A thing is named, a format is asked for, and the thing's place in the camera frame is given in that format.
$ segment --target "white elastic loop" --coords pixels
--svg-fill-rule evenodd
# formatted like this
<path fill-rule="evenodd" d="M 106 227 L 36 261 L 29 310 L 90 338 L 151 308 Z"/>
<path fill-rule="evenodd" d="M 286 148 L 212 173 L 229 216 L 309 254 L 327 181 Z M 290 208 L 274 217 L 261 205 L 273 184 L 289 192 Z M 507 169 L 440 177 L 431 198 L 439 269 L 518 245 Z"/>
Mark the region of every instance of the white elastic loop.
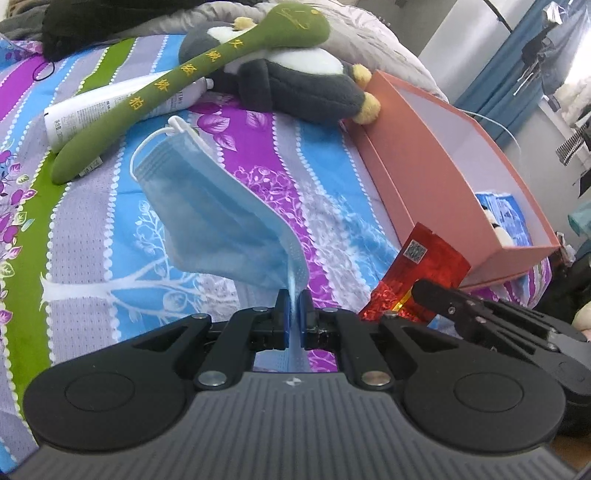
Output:
<path fill-rule="evenodd" d="M 498 127 L 501 127 L 505 132 L 507 132 L 509 134 L 509 136 L 513 139 L 513 142 L 515 142 L 515 145 L 517 145 L 517 151 L 519 152 L 519 156 L 517 159 L 517 171 L 519 172 L 519 174 L 524 177 L 524 180 L 526 183 L 528 178 L 527 175 L 525 173 L 525 170 L 523 168 L 523 164 L 521 163 L 522 157 L 521 157 L 521 147 L 519 146 L 519 143 L 517 143 L 517 139 L 513 136 L 513 134 L 511 132 L 509 132 L 509 130 L 507 129 L 507 127 L 505 125 L 501 125 L 499 122 L 494 121 L 491 118 L 488 118 L 487 116 L 481 115 L 479 113 L 476 112 L 471 112 L 470 110 L 462 110 L 461 108 L 458 108 L 459 111 L 464 112 L 464 113 L 468 113 L 469 115 L 476 115 L 480 118 L 483 118 L 484 120 L 488 120 L 489 122 L 497 125 Z"/>
<path fill-rule="evenodd" d="M 154 138 L 156 138 L 160 134 L 173 134 L 176 132 L 177 130 L 173 127 L 162 127 L 156 130 L 155 132 L 150 133 L 146 137 L 146 139 L 139 144 L 138 148 L 135 149 L 133 155 L 131 155 L 131 160 L 129 161 L 129 176 L 131 176 L 131 178 L 133 178 L 135 181 L 138 181 L 138 179 L 134 175 L 134 160 L 135 156 L 139 153 L 139 151 L 142 148 L 144 148 L 148 143 L 150 143 Z"/>

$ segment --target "teal object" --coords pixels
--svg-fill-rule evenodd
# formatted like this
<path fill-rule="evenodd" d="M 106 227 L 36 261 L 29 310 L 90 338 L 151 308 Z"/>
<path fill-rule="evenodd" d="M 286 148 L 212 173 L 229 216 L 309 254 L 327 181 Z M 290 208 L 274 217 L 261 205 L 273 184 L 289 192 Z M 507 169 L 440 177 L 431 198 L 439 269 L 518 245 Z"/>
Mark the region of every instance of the teal object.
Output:
<path fill-rule="evenodd" d="M 591 200 L 569 215 L 569 225 L 578 236 L 591 238 Z"/>

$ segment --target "red foil package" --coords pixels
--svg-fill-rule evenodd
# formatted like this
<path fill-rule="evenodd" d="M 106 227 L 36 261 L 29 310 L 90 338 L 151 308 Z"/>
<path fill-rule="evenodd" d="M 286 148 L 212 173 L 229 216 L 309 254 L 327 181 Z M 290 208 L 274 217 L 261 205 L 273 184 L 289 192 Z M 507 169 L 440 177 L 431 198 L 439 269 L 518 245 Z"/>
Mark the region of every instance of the red foil package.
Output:
<path fill-rule="evenodd" d="M 414 283 L 427 278 L 443 287 L 458 288 L 469 270 L 470 264 L 457 250 L 417 223 L 359 316 L 379 320 L 384 311 L 392 310 L 412 322 L 430 322 L 435 314 L 413 301 Z"/>

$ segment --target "blue face mask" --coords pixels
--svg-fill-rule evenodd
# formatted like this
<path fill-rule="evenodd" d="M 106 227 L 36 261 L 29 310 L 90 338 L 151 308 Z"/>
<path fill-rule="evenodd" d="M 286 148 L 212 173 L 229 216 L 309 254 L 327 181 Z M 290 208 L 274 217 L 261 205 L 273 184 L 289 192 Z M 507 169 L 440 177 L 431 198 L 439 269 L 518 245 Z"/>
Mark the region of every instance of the blue face mask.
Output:
<path fill-rule="evenodd" d="M 290 226 L 218 165 L 209 147 L 180 117 L 150 135 L 129 166 L 164 224 L 165 250 L 185 272 L 230 278 L 264 290 L 306 288 L 306 258 Z M 138 151 L 160 142 L 133 167 Z"/>

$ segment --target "green stripe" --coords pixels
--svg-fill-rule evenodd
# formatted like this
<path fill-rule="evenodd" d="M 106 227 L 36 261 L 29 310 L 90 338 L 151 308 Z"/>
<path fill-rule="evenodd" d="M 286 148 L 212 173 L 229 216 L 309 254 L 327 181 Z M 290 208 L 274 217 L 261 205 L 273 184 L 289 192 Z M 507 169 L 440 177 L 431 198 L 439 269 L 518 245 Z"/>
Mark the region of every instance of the green stripe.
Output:
<path fill-rule="evenodd" d="M 100 66 L 85 80 L 79 93 L 108 85 L 117 68 L 127 59 L 133 44 L 131 39 L 109 47 Z M 24 209 L 27 218 L 34 219 L 34 222 L 26 231 L 19 232 L 17 239 L 22 251 L 11 261 L 15 275 L 5 278 L 8 289 L 6 308 L 14 312 L 12 321 L 7 324 L 6 338 L 12 364 L 12 381 L 21 411 L 26 387 L 40 372 L 51 366 L 47 346 L 47 315 L 45 305 L 40 304 L 43 293 L 40 277 L 44 277 L 47 272 L 50 216 L 66 189 L 66 185 L 58 186 L 51 182 L 55 158 L 56 155 L 49 152 L 32 186 L 38 193 L 25 203 Z"/>
<path fill-rule="evenodd" d="M 89 75 L 78 93 L 90 92 L 98 87 L 108 85 L 117 69 L 127 59 L 135 39 L 128 38 L 107 48 L 103 61 L 99 67 Z"/>

